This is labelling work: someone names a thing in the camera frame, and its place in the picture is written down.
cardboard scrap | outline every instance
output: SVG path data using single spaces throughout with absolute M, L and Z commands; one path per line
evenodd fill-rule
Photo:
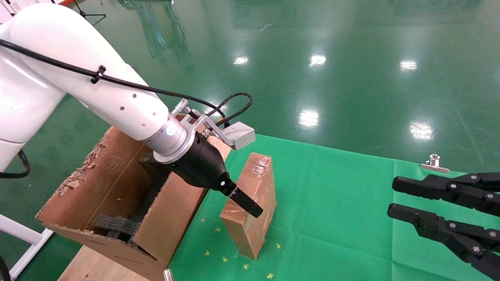
M 92 148 L 92 151 L 90 151 L 89 154 L 85 157 L 85 160 L 83 161 L 83 165 L 79 168 L 77 168 L 69 177 L 67 177 L 59 186 L 59 188 L 56 190 L 56 194 L 59 194 L 59 196 L 63 196 L 66 191 L 68 191 L 69 188 L 75 189 L 80 185 L 80 181 L 85 181 L 85 178 L 82 177 L 82 173 L 88 169 L 95 168 L 99 166 L 99 164 L 95 163 L 94 160 L 98 157 L 99 152 L 103 150 L 103 148 L 107 147 L 108 145 L 105 144 L 105 140 L 109 138 L 109 135 L 107 132 L 104 134 L 104 136 L 100 139 L 99 143 L 94 145 Z

open cardboard box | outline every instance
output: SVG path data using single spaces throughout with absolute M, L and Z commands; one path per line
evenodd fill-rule
M 231 148 L 209 137 L 227 158 Z M 150 148 L 111 127 L 36 217 L 59 235 L 77 241 L 151 281 L 163 281 L 174 255 L 207 190 L 193 187 L 171 173 L 155 197 L 132 245 L 93 227 L 99 214 L 130 218 L 154 183 L 139 163 Z

cardboard box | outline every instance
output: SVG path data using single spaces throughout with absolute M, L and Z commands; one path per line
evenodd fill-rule
M 209 142 L 224 160 L 231 148 L 215 137 Z M 111 127 L 36 217 L 54 232 L 77 241 L 151 281 L 165 270 L 207 191 L 171 173 L 155 197 L 131 245 L 92 226 L 99 214 L 130 218 L 153 187 L 139 158 L 151 150 Z
M 276 208 L 275 179 L 271 157 L 252 153 L 236 185 L 251 197 L 263 212 L 255 218 L 228 199 L 220 213 L 240 255 L 257 259 Z

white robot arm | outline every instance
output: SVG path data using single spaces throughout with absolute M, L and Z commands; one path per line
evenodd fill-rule
M 255 217 L 262 209 L 229 178 L 224 161 L 197 128 L 234 149 L 255 140 L 254 130 L 237 122 L 220 130 L 206 115 L 195 111 L 178 121 L 185 100 L 174 112 L 154 92 L 112 83 L 116 78 L 142 86 L 146 82 L 81 16 L 66 7 L 35 4 L 0 25 L 0 172 L 47 120 L 66 93 L 131 138 L 142 141 L 160 163 L 169 165 L 191 185 L 219 190 Z M 96 72 L 88 76 L 19 53 L 8 44 L 35 54 Z

wooden platform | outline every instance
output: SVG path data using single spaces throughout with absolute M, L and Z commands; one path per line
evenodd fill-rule
M 102 254 L 82 246 L 57 281 L 149 281 Z

